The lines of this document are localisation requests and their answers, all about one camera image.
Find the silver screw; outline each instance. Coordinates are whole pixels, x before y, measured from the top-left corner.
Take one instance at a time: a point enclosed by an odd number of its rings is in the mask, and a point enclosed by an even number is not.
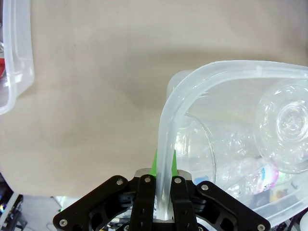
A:
[[[265,226],[262,225],[262,224],[259,224],[259,225],[258,225],[258,230],[259,230],[259,231],[264,231],[264,230],[265,230]]]
[[[116,182],[116,184],[117,185],[121,185],[121,184],[123,184],[124,182],[123,182],[123,180],[121,180],[121,179],[119,179],[117,182]]]
[[[176,182],[177,184],[180,184],[182,182],[182,180],[180,178],[175,178],[174,182]]]
[[[201,186],[201,189],[204,190],[204,191],[208,190],[208,186],[206,184],[204,184],[204,185]]]
[[[67,225],[67,220],[62,219],[62,220],[60,220],[59,224],[60,224],[61,227],[64,227],[64,226]]]

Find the translucent plastic bin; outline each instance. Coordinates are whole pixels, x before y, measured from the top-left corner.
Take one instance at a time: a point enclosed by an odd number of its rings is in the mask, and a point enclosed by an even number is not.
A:
[[[2,22],[6,74],[0,79],[0,115],[34,81],[30,0],[4,0]]]
[[[195,184],[214,182],[272,226],[308,206],[308,68],[215,62],[168,86],[157,156],[157,215],[167,218],[172,154]]]

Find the table surface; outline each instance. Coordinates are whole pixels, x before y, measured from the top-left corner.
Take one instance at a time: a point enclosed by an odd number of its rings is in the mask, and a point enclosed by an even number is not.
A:
[[[307,64],[305,0],[40,0],[31,25],[35,82],[0,117],[0,171],[20,194],[81,196],[150,167],[178,71]]]

